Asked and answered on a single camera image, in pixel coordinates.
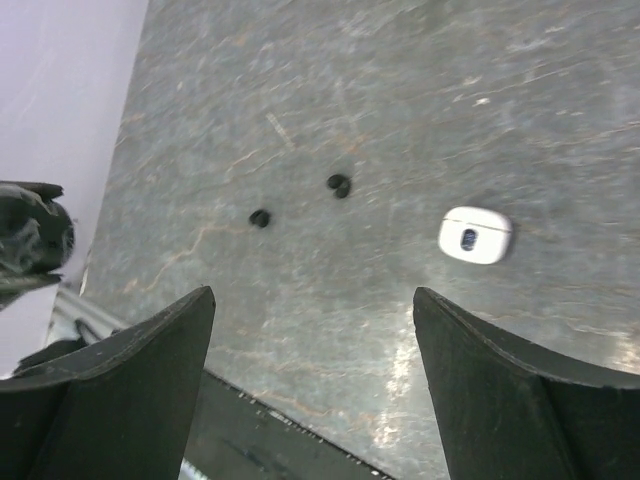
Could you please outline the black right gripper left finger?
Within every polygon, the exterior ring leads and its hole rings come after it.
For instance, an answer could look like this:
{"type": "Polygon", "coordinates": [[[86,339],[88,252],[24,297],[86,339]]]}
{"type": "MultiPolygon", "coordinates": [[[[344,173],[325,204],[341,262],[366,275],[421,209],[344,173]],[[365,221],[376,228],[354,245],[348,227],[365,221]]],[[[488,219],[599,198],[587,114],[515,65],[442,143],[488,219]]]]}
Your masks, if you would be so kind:
{"type": "Polygon", "coordinates": [[[200,287],[2,381],[2,478],[178,478],[214,314],[200,287]]]}

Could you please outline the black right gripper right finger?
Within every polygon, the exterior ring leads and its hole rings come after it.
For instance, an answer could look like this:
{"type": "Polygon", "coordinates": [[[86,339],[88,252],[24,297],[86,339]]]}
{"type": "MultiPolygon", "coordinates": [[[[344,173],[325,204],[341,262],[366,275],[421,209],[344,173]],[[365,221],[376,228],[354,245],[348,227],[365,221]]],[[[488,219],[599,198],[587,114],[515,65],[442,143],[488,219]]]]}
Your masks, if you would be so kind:
{"type": "Polygon", "coordinates": [[[429,288],[413,318],[450,478],[638,478],[638,375],[549,350],[429,288]]]}

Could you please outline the white earbud charging case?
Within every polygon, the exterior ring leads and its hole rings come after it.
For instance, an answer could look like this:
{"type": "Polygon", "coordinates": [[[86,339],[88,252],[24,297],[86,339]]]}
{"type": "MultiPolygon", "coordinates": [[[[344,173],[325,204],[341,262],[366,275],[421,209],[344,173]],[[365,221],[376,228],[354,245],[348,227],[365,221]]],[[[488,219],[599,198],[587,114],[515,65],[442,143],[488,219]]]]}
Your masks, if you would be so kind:
{"type": "Polygon", "coordinates": [[[506,255],[512,233],[507,216],[484,208],[459,206],[444,215],[438,246],[451,258],[492,265],[506,255]]]}

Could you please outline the small black rubber piece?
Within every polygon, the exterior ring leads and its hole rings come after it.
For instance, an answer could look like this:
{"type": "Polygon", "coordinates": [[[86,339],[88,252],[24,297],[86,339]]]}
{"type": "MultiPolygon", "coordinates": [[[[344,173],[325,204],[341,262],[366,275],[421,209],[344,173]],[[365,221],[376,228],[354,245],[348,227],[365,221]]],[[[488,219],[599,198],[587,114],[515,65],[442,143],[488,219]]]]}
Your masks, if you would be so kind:
{"type": "Polygon", "coordinates": [[[271,222],[271,213],[266,209],[255,210],[249,217],[249,223],[259,229],[266,228],[271,222]]]}
{"type": "Polygon", "coordinates": [[[335,198],[344,199],[351,191],[351,179],[343,174],[331,175],[326,181],[327,187],[333,191],[335,198]]]}

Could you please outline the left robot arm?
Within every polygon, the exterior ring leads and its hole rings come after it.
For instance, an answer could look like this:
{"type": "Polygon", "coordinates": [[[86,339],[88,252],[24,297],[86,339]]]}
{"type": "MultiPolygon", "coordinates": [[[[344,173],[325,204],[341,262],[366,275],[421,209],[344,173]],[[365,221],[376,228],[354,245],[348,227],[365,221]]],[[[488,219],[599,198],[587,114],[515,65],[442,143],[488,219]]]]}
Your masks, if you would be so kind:
{"type": "Polygon", "coordinates": [[[57,285],[75,247],[74,222],[58,202],[60,185],[1,182],[1,308],[57,285]]]}

